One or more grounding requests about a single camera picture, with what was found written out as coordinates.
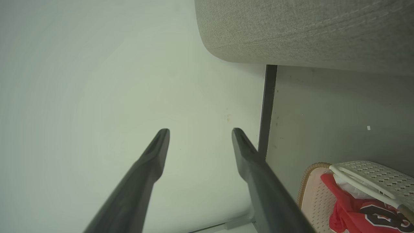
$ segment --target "floor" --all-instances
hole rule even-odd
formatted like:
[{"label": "floor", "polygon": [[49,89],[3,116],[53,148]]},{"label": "floor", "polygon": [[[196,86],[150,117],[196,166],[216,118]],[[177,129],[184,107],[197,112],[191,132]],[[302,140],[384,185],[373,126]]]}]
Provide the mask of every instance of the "floor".
[{"label": "floor", "polygon": [[414,78],[279,66],[267,162],[296,199],[313,163],[369,160],[414,177]]},{"label": "floor", "polygon": [[230,230],[225,228],[225,225],[211,227],[205,230],[197,231],[197,233],[257,233],[253,223],[248,223]]},{"label": "floor", "polygon": [[231,131],[257,146],[265,65],[211,55],[194,0],[0,1],[0,17],[0,232],[83,232],[161,128],[144,233],[248,211]]}]

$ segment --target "white cloth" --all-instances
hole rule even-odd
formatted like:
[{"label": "white cloth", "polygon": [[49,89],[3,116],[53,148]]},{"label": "white cloth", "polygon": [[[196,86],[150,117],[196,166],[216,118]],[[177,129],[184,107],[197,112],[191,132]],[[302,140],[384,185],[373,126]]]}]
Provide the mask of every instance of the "white cloth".
[{"label": "white cloth", "polygon": [[[350,176],[350,177],[352,179],[360,182],[361,184],[367,186],[370,189],[373,189],[373,190],[376,189],[376,188],[370,186],[368,183],[366,183],[366,182],[364,182],[364,181],[362,181],[362,180],[360,180],[356,177],[353,177],[353,176]],[[375,198],[371,197],[370,195],[366,194],[365,192],[363,192],[363,191],[355,188],[354,186],[350,185],[348,182],[346,182],[345,180],[340,178],[337,174],[334,174],[334,179],[335,179],[336,184],[342,190],[344,190],[345,192],[348,192],[349,194],[351,194],[355,199],[375,199]]]}]

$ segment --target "white plastic handle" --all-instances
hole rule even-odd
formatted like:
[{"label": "white plastic handle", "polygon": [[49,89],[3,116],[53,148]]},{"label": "white plastic handle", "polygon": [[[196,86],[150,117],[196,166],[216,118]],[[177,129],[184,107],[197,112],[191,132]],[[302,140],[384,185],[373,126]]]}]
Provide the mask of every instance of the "white plastic handle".
[{"label": "white plastic handle", "polygon": [[[383,189],[382,187],[378,186],[376,183],[371,182],[370,180],[366,179],[365,177],[361,176],[358,173],[355,173],[349,169],[346,169],[344,167],[336,166],[336,165],[330,165],[329,169],[332,170],[335,174],[337,174],[340,178],[344,179],[346,182],[348,182],[350,185],[354,186],[355,188],[361,190],[362,192],[365,192],[366,194],[370,195],[373,198],[376,198],[377,200],[380,200],[394,208],[398,208],[402,202],[397,199],[397,197],[389,192],[388,190]],[[353,179],[349,175],[354,176],[355,178],[358,178],[369,185],[373,186],[374,188],[381,191],[383,194],[379,193],[378,191],[374,191],[367,186],[361,184],[359,181]]]}]

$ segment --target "laundry basket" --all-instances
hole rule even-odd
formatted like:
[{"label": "laundry basket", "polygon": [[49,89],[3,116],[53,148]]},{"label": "laundry basket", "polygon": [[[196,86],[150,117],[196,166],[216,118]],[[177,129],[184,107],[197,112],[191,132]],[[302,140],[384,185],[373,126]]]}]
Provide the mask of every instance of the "laundry basket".
[{"label": "laundry basket", "polygon": [[[315,163],[302,178],[298,205],[316,232],[331,232],[329,217],[336,202],[335,196],[320,179],[324,173],[335,173],[352,186],[397,208],[414,223],[414,179],[389,167],[369,162]],[[357,179],[374,187],[370,189]]]}]

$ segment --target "white wall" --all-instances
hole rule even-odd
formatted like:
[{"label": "white wall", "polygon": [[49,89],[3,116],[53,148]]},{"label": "white wall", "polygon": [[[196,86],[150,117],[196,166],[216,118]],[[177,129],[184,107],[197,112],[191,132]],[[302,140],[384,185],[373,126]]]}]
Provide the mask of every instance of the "white wall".
[{"label": "white wall", "polygon": [[0,3],[0,232],[82,232],[170,128],[144,231],[241,215],[231,129],[257,145],[264,65],[210,55],[188,1]]}]

